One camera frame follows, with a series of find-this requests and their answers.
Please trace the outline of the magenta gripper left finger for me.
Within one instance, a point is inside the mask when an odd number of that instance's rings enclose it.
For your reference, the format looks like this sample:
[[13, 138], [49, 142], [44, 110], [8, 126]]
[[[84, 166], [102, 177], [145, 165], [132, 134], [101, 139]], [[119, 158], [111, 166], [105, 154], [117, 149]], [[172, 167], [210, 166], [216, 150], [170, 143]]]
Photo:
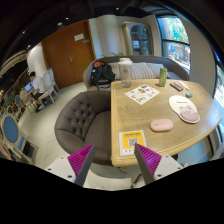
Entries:
[[87, 173], [91, 166], [95, 155], [95, 147], [93, 144], [86, 146], [68, 157], [68, 161], [72, 170], [75, 173], [75, 184], [83, 186], [86, 180]]

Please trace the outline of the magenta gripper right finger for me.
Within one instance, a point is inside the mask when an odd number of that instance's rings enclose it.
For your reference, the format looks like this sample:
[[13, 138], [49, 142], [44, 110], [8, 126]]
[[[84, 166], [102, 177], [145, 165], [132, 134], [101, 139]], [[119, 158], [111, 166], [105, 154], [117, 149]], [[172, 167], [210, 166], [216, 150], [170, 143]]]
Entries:
[[137, 158], [145, 183], [152, 183], [162, 156], [140, 144], [135, 144], [134, 154]]

